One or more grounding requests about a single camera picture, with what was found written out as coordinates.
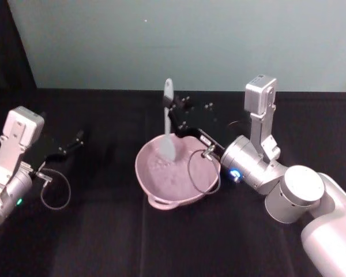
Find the wall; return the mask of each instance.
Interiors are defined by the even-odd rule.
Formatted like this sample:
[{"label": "wall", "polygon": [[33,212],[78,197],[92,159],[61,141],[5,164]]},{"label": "wall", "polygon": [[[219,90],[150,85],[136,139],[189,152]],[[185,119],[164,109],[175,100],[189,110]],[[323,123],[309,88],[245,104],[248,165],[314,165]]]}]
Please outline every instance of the wall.
[{"label": "wall", "polygon": [[346,1],[9,0],[42,88],[346,91]]}]

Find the table surface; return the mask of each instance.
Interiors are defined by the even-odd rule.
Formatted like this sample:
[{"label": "table surface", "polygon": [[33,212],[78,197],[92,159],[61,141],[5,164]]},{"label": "table surface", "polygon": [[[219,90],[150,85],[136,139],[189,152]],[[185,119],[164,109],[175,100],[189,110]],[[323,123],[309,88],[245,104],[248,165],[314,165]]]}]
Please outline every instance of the table surface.
[{"label": "table surface", "polygon": [[[218,124],[204,130],[223,145],[219,123],[248,120],[242,92],[178,92],[213,102]],[[38,89],[0,91],[0,134],[7,112],[22,105],[47,113],[43,132],[67,142],[89,132],[64,164],[72,200],[50,211],[40,184],[0,227],[0,276],[318,276],[303,251],[307,218],[286,225],[264,197],[224,179],[212,196],[172,211],[152,208],[134,173],[140,148],[163,133],[161,92]],[[277,93],[273,136],[279,161],[303,164],[346,191],[346,93]]]}]

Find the blue led light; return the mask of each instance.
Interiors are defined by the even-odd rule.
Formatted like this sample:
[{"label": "blue led light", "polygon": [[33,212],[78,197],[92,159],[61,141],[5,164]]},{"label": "blue led light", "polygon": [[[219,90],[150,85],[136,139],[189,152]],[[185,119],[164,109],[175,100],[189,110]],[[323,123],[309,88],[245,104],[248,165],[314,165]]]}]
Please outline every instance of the blue led light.
[{"label": "blue led light", "polygon": [[230,174],[231,174],[233,177],[241,178],[241,173],[240,173],[240,171],[238,171],[237,169],[232,169],[232,170],[230,171]]}]

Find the pink bowl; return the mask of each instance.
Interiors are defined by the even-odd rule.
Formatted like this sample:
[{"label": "pink bowl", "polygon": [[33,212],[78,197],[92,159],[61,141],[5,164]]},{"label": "pink bowl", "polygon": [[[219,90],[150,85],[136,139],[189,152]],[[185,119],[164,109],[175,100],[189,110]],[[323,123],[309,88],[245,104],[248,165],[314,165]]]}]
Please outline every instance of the pink bowl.
[{"label": "pink bowl", "polygon": [[[204,196],[192,185],[187,163],[193,151],[206,149],[206,146],[194,137],[178,138],[174,134],[170,135],[176,148],[174,162],[165,160],[159,154],[159,141],[164,135],[146,143],[135,161],[137,179],[147,194],[150,205],[162,210],[191,204]],[[219,172],[220,163],[214,161]],[[218,181],[213,163],[203,159],[200,153],[192,157],[190,172],[195,184],[202,191],[210,191]]]}]

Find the black table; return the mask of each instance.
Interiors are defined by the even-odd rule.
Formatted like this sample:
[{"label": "black table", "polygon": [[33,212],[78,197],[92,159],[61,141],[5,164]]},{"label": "black table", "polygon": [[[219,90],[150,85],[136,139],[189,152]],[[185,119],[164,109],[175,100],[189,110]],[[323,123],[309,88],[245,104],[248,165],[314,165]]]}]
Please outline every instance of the black table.
[{"label": "black table", "polygon": [[[219,122],[247,118],[242,92],[178,94],[213,102]],[[346,93],[279,92],[276,104],[279,161],[327,173],[346,191]],[[19,105],[46,111],[43,132],[59,141],[79,128],[90,137],[54,165],[71,183],[70,205],[47,210],[34,184],[0,227],[0,276],[318,276],[300,241],[306,219],[275,222],[264,197],[245,184],[223,180],[218,193],[173,211],[150,207],[134,160],[163,132],[161,92],[0,91],[0,134]]]}]

